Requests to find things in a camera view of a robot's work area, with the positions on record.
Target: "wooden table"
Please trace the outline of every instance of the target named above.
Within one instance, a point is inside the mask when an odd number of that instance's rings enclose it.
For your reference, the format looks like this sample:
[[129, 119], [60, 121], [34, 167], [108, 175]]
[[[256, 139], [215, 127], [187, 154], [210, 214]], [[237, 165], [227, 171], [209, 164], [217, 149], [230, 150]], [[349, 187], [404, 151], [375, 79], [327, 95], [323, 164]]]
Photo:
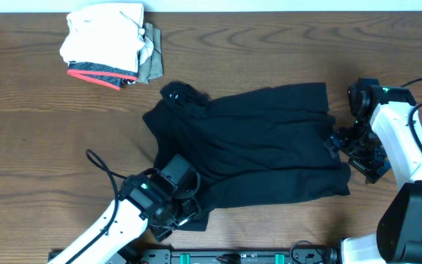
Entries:
[[[420, 12], [147, 13], [163, 30], [165, 76], [117, 92], [66, 74], [65, 16], [0, 14], [0, 263], [45, 263], [104, 211], [111, 186], [86, 148], [122, 174], [151, 167], [157, 145], [141, 116], [170, 81], [212, 98], [326, 81], [340, 126], [353, 122], [346, 91], [357, 77], [392, 86], [422, 77]], [[422, 84], [412, 92], [421, 102]], [[353, 172], [349, 187], [350, 197], [214, 210], [206, 232], [164, 243], [281, 248], [375, 231], [396, 195], [393, 174], [366, 186]]]

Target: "white wall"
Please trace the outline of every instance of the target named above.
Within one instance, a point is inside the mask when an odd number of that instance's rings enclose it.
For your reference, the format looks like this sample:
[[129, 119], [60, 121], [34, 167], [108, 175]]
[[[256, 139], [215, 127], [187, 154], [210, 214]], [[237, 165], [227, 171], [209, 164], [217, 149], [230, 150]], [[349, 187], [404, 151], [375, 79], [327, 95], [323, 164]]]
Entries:
[[[0, 12], [71, 12], [128, 0], [0, 0]], [[422, 0], [138, 0], [152, 12], [422, 11]]]

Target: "white folded shirt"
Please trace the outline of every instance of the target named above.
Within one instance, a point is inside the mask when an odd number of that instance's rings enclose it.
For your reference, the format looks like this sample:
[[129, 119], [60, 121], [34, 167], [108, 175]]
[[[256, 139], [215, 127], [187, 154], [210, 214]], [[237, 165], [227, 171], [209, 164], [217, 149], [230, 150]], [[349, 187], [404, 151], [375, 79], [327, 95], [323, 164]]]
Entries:
[[68, 64], [92, 62], [137, 73], [145, 45], [143, 14], [143, 4], [133, 3], [94, 4], [72, 12], [70, 34], [59, 53]]

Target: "green connector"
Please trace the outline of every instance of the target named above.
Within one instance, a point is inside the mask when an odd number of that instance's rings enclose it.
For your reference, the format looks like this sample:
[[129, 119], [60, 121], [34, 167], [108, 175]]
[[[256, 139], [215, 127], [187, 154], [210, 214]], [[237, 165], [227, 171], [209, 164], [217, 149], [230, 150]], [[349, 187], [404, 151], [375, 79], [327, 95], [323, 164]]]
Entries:
[[190, 264], [190, 254], [181, 254], [180, 264]]
[[284, 254], [275, 254], [275, 264], [284, 264]]

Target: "black t-shirt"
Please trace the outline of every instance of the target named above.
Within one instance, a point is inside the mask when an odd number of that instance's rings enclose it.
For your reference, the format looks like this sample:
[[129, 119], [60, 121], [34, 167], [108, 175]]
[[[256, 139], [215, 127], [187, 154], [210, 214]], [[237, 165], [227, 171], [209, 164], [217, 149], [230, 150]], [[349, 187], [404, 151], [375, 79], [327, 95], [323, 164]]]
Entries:
[[[323, 142], [333, 133], [324, 83], [264, 88], [208, 100], [173, 82], [143, 120], [158, 141], [155, 167], [180, 154], [201, 173], [196, 198], [215, 208], [349, 195], [350, 170]], [[184, 230], [205, 230], [207, 213]]]

